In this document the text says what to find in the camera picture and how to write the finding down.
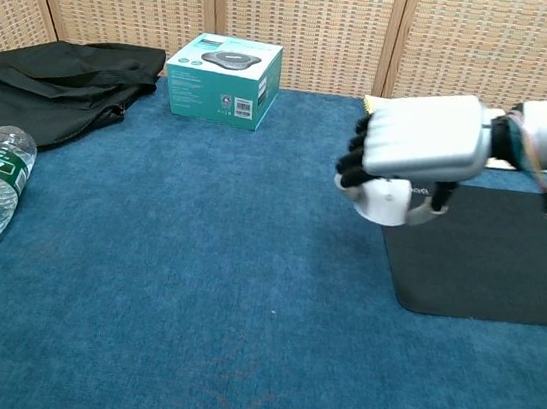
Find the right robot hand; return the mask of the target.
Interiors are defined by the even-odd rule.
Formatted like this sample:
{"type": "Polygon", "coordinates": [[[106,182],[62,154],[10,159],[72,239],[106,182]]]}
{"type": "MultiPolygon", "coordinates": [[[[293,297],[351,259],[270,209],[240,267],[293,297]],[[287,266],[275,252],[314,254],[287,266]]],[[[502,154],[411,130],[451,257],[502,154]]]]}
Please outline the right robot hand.
{"type": "Polygon", "coordinates": [[[497,115],[472,95],[385,99],[355,125],[335,185],[362,218],[422,225],[485,169],[497,115]]]}

